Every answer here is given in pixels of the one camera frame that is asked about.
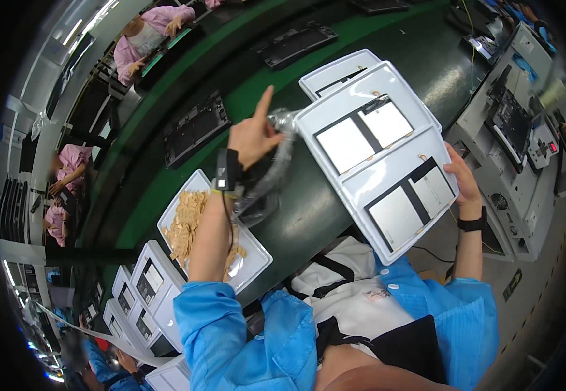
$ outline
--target plastic bag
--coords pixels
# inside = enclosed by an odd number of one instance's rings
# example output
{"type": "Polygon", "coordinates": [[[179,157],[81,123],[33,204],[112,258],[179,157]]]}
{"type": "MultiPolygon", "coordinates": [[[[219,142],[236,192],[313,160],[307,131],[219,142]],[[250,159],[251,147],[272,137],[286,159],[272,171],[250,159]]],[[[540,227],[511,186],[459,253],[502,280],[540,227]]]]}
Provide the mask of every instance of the plastic bag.
{"type": "Polygon", "coordinates": [[[266,155],[256,166],[267,167],[267,171],[259,172],[259,167],[251,167],[247,174],[252,178],[244,182],[244,195],[233,205],[232,219],[240,219],[250,228],[263,221],[279,206],[279,183],[285,176],[294,151],[296,129],[294,118],[300,111],[288,111],[279,108],[268,115],[270,123],[276,131],[285,134],[285,139],[277,146],[273,156],[266,155]]]}
{"type": "Polygon", "coordinates": [[[39,132],[44,129],[44,126],[49,124],[56,124],[57,121],[51,121],[46,116],[46,110],[40,111],[37,116],[35,117],[35,121],[33,121],[33,127],[31,128],[31,141],[35,141],[37,136],[39,136],[39,132]]]}

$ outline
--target yellow wire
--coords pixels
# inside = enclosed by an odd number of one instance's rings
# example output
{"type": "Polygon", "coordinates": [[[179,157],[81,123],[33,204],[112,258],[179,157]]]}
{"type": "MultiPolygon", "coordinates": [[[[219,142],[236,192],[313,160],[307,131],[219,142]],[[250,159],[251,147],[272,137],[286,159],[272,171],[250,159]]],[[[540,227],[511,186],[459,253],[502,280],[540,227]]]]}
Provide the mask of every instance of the yellow wire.
{"type": "MultiPolygon", "coordinates": [[[[454,222],[455,222],[456,224],[459,224],[459,223],[457,223],[457,218],[454,216],[454,214],[452,214],[452,210],[448,209],[448,211],[450,212],[450,215],[452,216],[452,219],[454,220],[454,222]]],[[[485,243],[484,241],[482,242],[482,244],[484,244],[487,248],[489,248],[489,249],[490,249],[491,251],[493,251],[494,253],[506,255],[506,254],[503,253],[503,252],[494,250],[493,248],[491,248],[491,247],[490,247],[487,243],[485,243]]]]}
{"type": "MultiPolygon", "coordinates": [[[[474,39],[474,23],[472,23],[472,17],[470,17],[470,11],[467,9],[466,0],[461,0],[463,3],[463,8],[466,9],[467,19],[470,20],[470,28],[472,29],[472,33],[470,34],[470,38],[474,39]]],[[[476,49],[474,48],[474,44],[472,44],[472,64],[470,65],[470,85],[471,89],[474,89],[474,55],[476,53],[476,49]]],[[[474,91],[470,91],[470,99],[472,99],[472,94],[474,91]]]]}

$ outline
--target green floor sign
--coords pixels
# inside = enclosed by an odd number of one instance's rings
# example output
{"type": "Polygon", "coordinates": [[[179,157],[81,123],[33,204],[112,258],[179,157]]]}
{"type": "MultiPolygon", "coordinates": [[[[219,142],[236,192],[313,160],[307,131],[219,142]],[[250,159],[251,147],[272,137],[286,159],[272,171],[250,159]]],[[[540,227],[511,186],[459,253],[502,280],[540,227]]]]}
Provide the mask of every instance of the green floor sign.
{"type": "Polygon", "coordinates": [[[509,299],[509,297],[511,297],[511,295],[513,294],[513,291],[515,290],[515,288],[517,287],[517,285],[519,284],[520,281],[522,281],[522,270],[518,269],[515,272],[515,275],[513,276],[513,278],[511,278],[511,282],[509,282],[509,285],[507,286],[507,288],[502,293],[502,295],[504,296],[505,302],[509,299]]]}

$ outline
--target white shirt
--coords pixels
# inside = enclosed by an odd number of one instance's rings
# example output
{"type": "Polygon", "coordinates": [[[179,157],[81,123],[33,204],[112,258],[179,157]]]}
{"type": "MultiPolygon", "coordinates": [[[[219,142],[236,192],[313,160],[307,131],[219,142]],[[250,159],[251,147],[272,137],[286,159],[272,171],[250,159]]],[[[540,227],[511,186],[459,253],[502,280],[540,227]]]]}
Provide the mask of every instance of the white shirt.
{"type": "Polygon", "coordinates": [[[142,57],[149,55],[165,39],[163,35],[157,33],[147,22],[144,22],[144,28],[141,29],[138,35],[126,38],[142,57]]]}
{"type": "MultiPolygon", "coordinates": [[[[351,269],[354,281],[338,286],[324,298],[316,298],[312,296],[315,289],[341,281],[342,276],[318,263],[311,263],[292,280],[294,290],[309,295],[303,301],[313,307],[316,325],[335,317],[341,333],[373,340],[415,320],[392,297],[376,274],[370,246],[348,237],[329,252],[327,258],[351,269]]],[[[376,358],[363,344],[351,346],[376,358]]]]}

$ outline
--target black cable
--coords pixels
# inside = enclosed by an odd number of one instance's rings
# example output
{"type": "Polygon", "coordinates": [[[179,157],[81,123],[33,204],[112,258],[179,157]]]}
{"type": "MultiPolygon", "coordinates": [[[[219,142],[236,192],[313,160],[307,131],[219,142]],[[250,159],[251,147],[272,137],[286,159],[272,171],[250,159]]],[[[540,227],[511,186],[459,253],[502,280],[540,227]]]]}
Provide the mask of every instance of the black cable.
{"type": "Polygon", "coordinates": [[[419,247],[419,246],[412,246],[412,248],[419,248],[420,250],[424,250],[427,253],[434,256],[438,261],[445,262],[445,263],[454,263],[454,261],[446,261],[446,260],[443,260],[442,258],[439,258],[437,255],[433,254],[428,248],[419,247]]]}
{"type": "Polygon", "coordinates": [[[233,223],[231,223],[231,216],[228,214],[228,209],[226,208],[226,199],[224,198],[224,190],[222,192],[222,205],[224,205],[224,214],[226,215],[226,219],[228,220],[228,225],[231,228],[231,244],[228,246],[227,253],[231,253],[231,249],[233,248],[233,239],[235,236],[233,235],[233,223]]]}

